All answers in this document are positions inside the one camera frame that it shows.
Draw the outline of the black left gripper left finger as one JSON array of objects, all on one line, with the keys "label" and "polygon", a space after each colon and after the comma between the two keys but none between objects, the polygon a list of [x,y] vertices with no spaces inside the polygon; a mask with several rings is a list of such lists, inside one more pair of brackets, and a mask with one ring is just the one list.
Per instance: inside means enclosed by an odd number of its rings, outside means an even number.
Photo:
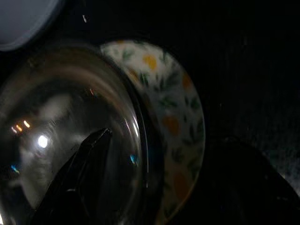
[{"label": "black left gripper left finger", "polygon": [[90,134],[62,166],[30,220],[31,225],[95,225],[111,130]]}]

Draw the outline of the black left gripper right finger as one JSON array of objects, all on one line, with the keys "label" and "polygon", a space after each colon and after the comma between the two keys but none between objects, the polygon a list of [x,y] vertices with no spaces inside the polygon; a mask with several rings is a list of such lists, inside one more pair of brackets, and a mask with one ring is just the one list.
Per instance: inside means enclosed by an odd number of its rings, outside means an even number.
[{"label": "black left gripper right finger", "polygon": [[300,198],[264,155],[235,138],[214,139],[205,166],[225,222],[298,225]]}]

